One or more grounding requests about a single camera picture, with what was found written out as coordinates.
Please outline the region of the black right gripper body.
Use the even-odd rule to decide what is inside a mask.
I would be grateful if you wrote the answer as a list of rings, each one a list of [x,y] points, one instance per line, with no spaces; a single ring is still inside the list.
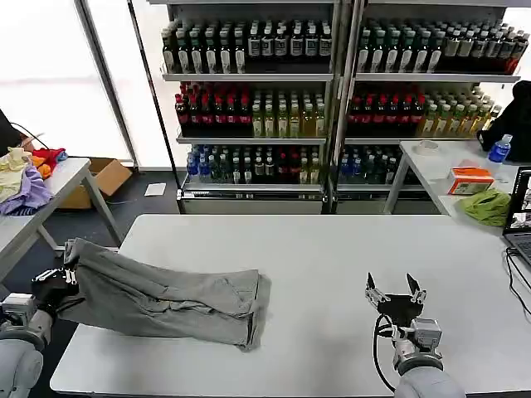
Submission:
[[[421,305],[411,302],[411,295],[389,294],[389,301],[380,304],[377,311],[388,317],[396,326],[410,326],[414,318],[421,314]]]

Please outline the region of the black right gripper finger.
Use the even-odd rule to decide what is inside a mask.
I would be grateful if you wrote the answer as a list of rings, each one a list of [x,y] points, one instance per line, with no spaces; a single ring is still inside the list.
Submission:
[[[389,297],[384,294],[381,290],[376,288],[372,274],[368,272],[368,278],[365,288],[365,297],[368,299],[369,303],[377,308],[380,304],[386,303],[389,301]]]
[[[418,305],[423,305],[426,299],[426,290],[422,289],[418,281],[407,273],[407,283],[411,291],[411,302]]]

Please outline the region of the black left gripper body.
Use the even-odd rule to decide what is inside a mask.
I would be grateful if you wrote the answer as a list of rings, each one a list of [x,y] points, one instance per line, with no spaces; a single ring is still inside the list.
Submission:
[[[66,297],[75,296],[79,293],[78,283],[73,283],[66,276],[57,274],[48,276],[43,280],[34,278],[31,288],[37,309],[46,313],[56,313]]]

